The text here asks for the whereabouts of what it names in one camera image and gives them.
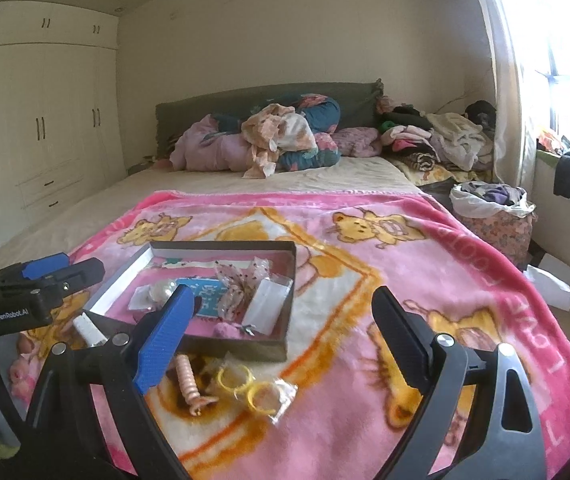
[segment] drawer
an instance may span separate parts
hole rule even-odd
[[[77,169],[77,161],[62,164],[53,170],[19,184],[20,193],[25,206],[37,202],[43,197],[63,189],[82,179],[82,174]]]
[[[40,222],[50,216],[63,212],[70,206],[79,202],[85,196],[82,182],[76,182],[34,202],[27,206],[25,211],[30,224]]]

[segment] open box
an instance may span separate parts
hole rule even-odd
[[[294,242],[149,242],[100,286],[84,308],[94,314],[133,324],[133,314],[127,306],[137,287],[166,278],[215,279],[215,262],[242,267],[257,257],[271,262],[272,274],[294,280]],[[196,316],[190,322],[178,350],[212,357],[224,357],[231,352],[235,357],[249,361],[286,361],[287,330],[294,290],[293,285],[271,335],[252,337],[239,334],[240,339],[214,337],[213,329],[218,320]]]

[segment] pink blanket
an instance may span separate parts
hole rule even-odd
[[[100,258],[109,278],[144,242],[172,239],[293,240],[298,251],[289,359],[258,365],[300,388],[279,426],[224,402],[191,418],[169,374],[147,395],[194,478],[373,478],[420,402],[373,323],[371,295],[382,284],[437,332],[476,348],[514,345],[539,409],[548,476],[570,457],[568,340],[521,273],[430,197],[159,191],[72,257]],[[472,395],[467,386],[434,470],[450,464]],[[99,388],[95,399],[117,465],[132,470]]]

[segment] plastic packet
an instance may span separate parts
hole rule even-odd
[[[269,278],[270,261],[254,258],[246,269],[216,262],[215,269],[217,278],[227,287],[217,304],[219,317],[225,321],[236,321],[252,301],[259,283]]]
[[[276,425],[289,410],[298,387],[295,384],[255,372],[228,355],[214,372],[208,394],[235,399],[252,415]]]
[[[270,335],[283,309],[283,304],[294,281],[279,274],[262,280],[243,317],[243,326],[250,326],[264,335]]]

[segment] pink pillow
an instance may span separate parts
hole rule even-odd
[[[344,128],[332,135],[332,140],[344,156],[377,156],[383,149],[376,128]]]

